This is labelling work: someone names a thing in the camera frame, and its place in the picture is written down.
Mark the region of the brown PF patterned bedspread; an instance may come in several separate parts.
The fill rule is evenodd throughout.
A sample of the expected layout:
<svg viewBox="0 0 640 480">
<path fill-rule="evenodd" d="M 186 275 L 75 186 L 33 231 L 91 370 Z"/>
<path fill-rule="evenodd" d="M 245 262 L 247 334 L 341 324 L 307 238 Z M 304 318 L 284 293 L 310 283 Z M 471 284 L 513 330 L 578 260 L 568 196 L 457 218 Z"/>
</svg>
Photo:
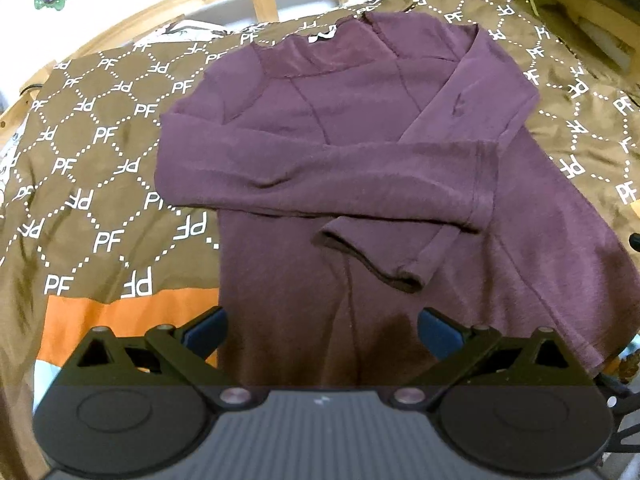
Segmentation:
<svg viewBox="0 0 640 480">
<path fill-rule="evenodd" d="M 34 373 L 93 326 L 178 326 L 220 302 L 216 211 L 155 187 L 160 120 L 206 70 L 250 44 L 328 40 L 367 13 L 475 25 L 538 93 L 526 128 L 620 240 L 639 229 L 639 88 L 597 68 L 542 0 L 373 0 L 209 42 L 123 47 L 57 67 L 32 104 L 1 204 L 1 474 L 48 469 L 32 431 Z"/>
</svg>

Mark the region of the white patterned bedsheet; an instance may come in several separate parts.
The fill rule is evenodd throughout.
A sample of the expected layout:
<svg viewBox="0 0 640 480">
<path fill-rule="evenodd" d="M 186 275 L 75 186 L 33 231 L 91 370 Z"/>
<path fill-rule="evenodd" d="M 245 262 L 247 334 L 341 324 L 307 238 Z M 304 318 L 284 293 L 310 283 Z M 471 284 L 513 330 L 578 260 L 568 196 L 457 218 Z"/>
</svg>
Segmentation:
<svg viewBox="0 0 640 480">
<path fill-rule="evenodd" d="M 232 30 L 222 25 L 197 20 L 180 20 L 160 26 L 134 42 L 135 47 L 175 42 L 209 42 L 230 36 Z"/>
</svg>

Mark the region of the maroon long sleeve shirt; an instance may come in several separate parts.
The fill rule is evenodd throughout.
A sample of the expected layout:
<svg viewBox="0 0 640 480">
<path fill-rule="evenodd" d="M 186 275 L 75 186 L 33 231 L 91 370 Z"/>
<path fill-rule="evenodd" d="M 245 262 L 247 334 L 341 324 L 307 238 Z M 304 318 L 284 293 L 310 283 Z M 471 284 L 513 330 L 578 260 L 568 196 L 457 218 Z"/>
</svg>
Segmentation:
<svg viewBox="0 0 640 480">
<path fill-rule="evenodd" d="M 396 386 L 432 307 L 556 330 L 590 372 L 639 327 L 620 240 L 526 128 L 538 93 L 483 29 L 367 13 L 236 49 L 163 114 L 155 187 L 216 211 L 219 365 L 248 386 Z"/>
</svg>

